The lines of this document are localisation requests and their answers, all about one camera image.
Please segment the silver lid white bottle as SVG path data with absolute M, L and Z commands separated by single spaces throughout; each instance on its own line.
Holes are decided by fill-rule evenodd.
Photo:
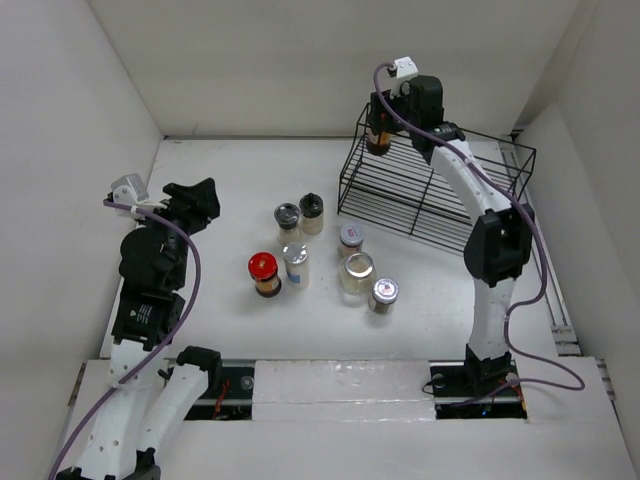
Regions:
M 298 289 L 310 283 L 310 261 L 307 246 L 302 242 L 291 242 L 284 246 L 282 257 L 289 283 Z

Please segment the black knob lid grinder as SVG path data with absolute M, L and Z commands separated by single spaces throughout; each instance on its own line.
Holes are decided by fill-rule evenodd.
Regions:
M 299 209 L 301 230 L 307 235 L 319 234 L 324 228 L 323 199 L 319 195 L 309 192 L 300 198 Z

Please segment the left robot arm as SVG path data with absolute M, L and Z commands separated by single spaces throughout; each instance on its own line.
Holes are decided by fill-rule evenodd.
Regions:
M 193 235 L 220 215 L 213 179 L 169 183 L 154 201 L 137 174 L 111 185 L 105 207 L 137 224 L 120 245 L 123 280 L 106 392 L 69 435 L 52 479 L 158 479 L 159 458 L 201 396 L 222 387 L 219 352 L 188 346 L 164 370 L 166 351 L 190 315 L 202 262 Z

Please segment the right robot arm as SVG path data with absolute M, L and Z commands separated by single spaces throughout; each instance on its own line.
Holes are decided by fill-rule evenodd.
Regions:
M 413 148 L 446 180 L 472 223 L 463 250 L 474 280 L 472 331 L 462 364 L 432 367 L 433 393 L 466 402 L 496 395 L 515 383 L 509 320 L 516 281 L 538 238 L 535 214 L 489 178 L 464 132 L 445 121 L 438 78 L 415 75 L 397 81 L 391 90 L 375 90 L 369 125 L 375 134 L 407 132 Z

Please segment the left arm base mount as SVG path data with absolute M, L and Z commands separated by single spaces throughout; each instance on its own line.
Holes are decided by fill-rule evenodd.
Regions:
M 243 421 L 252 417 L 254 363 L 224 363 L 222 379 L 188 410 L 186 421 Z

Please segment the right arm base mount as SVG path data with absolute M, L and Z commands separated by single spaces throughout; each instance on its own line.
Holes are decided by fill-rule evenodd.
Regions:
M 503 373 L 474 383 L 462 362 L 432 362 L 422 392 L 434 401 L 437 420 L 526 420 L 528 414 L 511 364 Z

